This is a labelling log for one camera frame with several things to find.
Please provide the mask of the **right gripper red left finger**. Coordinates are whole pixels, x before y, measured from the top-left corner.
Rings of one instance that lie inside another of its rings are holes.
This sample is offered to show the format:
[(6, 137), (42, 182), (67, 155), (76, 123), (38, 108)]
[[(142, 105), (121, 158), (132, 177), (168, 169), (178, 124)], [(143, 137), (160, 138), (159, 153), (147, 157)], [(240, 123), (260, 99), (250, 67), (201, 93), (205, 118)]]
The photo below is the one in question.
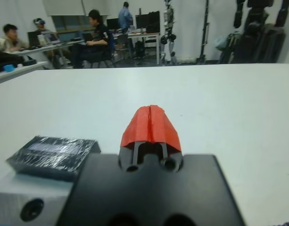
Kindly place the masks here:
[(143, 161), (142, 145), (151, 140), (149, 118), (150, 107), (140, 107), (123, 133), (119, 150), (119, 163), (124, 171), (137, 170)]

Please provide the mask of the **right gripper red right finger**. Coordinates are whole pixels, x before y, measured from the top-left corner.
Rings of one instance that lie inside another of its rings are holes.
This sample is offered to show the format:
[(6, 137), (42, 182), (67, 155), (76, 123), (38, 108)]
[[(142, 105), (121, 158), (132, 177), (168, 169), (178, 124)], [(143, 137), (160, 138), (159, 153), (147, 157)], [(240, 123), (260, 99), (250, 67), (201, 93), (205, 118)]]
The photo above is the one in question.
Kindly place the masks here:
[(149, 108), (153, 150), (158, 155), (161, 167), (176, 173), (183, 158), (178, 133), (161, 107), (151, 105)]

